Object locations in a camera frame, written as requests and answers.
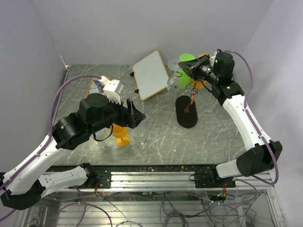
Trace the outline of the orange plastic wine glass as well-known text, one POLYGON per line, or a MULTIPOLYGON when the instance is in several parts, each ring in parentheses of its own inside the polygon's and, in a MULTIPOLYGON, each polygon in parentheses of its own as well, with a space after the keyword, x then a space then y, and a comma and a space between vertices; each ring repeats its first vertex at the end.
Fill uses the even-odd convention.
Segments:
POLYGON ((118 146, 124 147, 129 143, 129 137, 127 135, 127 128, 113 124, 111 127, 112 135, 115 137, 115 142, 118 146))

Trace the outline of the clear wine glass front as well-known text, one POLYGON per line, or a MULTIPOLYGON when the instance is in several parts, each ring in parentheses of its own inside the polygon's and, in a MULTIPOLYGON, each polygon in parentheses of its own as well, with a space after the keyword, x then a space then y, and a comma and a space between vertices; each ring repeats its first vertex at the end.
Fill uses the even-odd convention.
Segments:
POLYGON ((96 135, 97 147, 100 150, 105 150, 110 147, 110 141, 108 139, 108 136, 110 135, 110 129, 104 128, 96 132, 95 135, 96 135))

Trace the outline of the clear wine glass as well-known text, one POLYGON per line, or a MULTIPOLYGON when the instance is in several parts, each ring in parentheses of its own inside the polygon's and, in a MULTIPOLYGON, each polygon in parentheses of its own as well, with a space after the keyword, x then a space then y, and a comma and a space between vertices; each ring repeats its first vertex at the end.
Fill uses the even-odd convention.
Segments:
POLYGON ((110 141, 108 139, 108 136, 110 135, 110 129, 104 128, 96 132, 95 135, 96 135, 97 147, 100 150, 105 150, 110 147, 110 141))
POLYGON ((181 80, 178 76, 181 68, 178 63, 179 60, 170 60, 168 62, 168 68, 172 71, 172 76, 167 81, 167 90, 181 90, 181 80))

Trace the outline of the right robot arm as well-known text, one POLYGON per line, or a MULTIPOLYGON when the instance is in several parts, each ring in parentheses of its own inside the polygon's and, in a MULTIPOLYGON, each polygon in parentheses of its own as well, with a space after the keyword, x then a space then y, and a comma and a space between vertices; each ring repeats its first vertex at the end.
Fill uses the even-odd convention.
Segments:
POLYGON ((247 94, 233 80, 233 54, 230 50, 218 50, 213 57, 206 54, 178 63, 193 81, 210 84, 208 92, 230 115, 245 145, 246 152, 235 160, 218 164, 209 175, 209 183, 214 187, 221 186, 227 177, 256 177, 272 169, 278 177, 277 160, 283 149, 280 141, 273 141, 262 129, 249 108, 247 94))

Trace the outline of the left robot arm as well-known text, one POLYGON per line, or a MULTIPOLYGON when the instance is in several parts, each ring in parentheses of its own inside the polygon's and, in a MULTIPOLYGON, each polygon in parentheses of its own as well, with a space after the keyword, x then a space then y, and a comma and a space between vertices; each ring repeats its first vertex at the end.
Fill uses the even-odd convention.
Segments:
POLYGON ((61 118, 53 126, 52 135, 22 162, 25 168, 18 166, 1 176, 3 206, 25 210, 53 192, 73 186, 93 187, 98 174, 90 163, 56 174, 45 175, 45 172, 99 130, 113 124, 132 129, 138 126, 146 116, 135 108, 131 99, 126 102, 124 107, 98 93, 81 100, 78 111, 61 118))

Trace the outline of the green plastic wine glass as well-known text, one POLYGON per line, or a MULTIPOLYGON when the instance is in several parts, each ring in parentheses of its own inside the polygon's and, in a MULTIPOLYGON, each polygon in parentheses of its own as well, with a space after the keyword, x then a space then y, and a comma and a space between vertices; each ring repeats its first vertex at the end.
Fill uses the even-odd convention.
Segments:
MULTIPOLYGON (((190 53, 183 53, 179 57, 179 61, 191 61, 194 60, 195 57, 190 53)), ((183 70, 179 70, 179 79, 181 82, 181 87, 185 88, 191 82, 191 77, 189 77, 183 70)))

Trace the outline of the clear ribbed glass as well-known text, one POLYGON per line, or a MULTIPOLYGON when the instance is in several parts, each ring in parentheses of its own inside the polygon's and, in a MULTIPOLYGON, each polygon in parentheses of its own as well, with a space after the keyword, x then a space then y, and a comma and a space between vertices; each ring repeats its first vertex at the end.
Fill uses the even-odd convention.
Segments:
POLYGON ((133 140, 137 145, 143 145, 146 141, 146 129, 142 127, 137 127, 132 131, 133 140))

